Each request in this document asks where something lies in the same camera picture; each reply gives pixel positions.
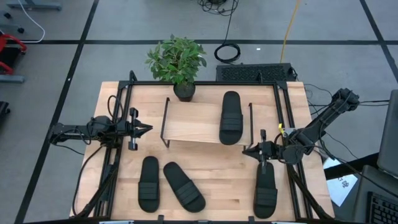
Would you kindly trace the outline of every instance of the white paper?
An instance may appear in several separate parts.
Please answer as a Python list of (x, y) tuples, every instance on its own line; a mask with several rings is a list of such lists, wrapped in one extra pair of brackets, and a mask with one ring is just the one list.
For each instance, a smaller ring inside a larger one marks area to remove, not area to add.
[[(340, 165), (339, 161), (337, 161), (336, 159), (333, 160), (333, 159), (328, 158), (323, 163), (323, 169), (337, 166), (337, 165)], [(347, 195), (349, 194), (351, 189), (354, 187), (354, 184), (356, 183), (357, 179), (358, 178), (356, 178), (353, 174), (350, 174), (350, 175), (346, 175), (344, 177), (339, 177), (339, 178), (327, 181), (330, 198), (337, 206), (340, 207), (341, 204), (343, 204)]]

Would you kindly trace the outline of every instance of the black keyboard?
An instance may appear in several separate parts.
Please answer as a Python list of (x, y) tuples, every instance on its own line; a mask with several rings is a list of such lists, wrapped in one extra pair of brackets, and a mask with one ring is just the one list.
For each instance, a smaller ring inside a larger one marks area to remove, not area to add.
[(374, 192), (369, 192), (366, 222), (375, 224), (398, 224), (398, 202)]
[(259, 81), (261, 75), (264, 82), (295, 81), (290, 72), (289, 63), (253, 64), (253, 65), (219, 65), (217, 66), (217, 81)]

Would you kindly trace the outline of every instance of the potted plant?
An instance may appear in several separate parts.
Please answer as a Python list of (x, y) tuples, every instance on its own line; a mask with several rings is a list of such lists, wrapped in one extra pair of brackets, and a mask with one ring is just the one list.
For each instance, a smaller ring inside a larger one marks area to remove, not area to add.
[(174, 84), (174, 93), (180, 101), (189, 102), (195, 93), (194, 78), (199, 66), (206, 66), (203, 47), (193, 40), (174, 37), (158, 43), (155, 51), (149, 50), (149, 64), (155, 79)]

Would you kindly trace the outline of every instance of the white cable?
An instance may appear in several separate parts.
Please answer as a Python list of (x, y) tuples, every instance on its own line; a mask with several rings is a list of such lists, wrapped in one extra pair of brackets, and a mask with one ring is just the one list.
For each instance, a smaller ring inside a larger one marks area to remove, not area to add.
[(21, 5), (21, 8), (22, 8), (22, 10), (24, 11), (24, 13), (25, 13), (25, 15), (32, 21), (32, 22), (34, 22), (34, 24), (36, 24), (40, 29), (42, 29), (42, 31), (43, 31), (43, 36), (42, 36), (42, 38), (40, 38), (40, 40), (35, 40), (35, 41), (21, 41), (22, 43), (39, 43), (39, 42), (41, 42), (43, 39), (44, 39), (44, 36), (45, 36), (45, 30), (43, 29), (43, 27), (42, 26), (40, 26), (36, 21), (34, 21), (29, 15), (28, 15), (28, 13), (26, 12), (26, 10), (25, 10), (25, 8), (24, 8), (24, 5), (21, 3), (21, 0), (18, 0), (18, 2), (19, 2), (19, 4)]

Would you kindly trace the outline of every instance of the black plant pot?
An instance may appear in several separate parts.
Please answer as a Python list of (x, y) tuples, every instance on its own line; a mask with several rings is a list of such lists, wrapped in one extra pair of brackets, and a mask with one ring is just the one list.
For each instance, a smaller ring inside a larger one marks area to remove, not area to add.
[(193, 94), (195, 93), (195, 85), (193, 83), (188, 83), (186, 85), (178, 84), (174, 85), (173, 90), (175, 95), (182, 102), (189, 102), (192, 100)]

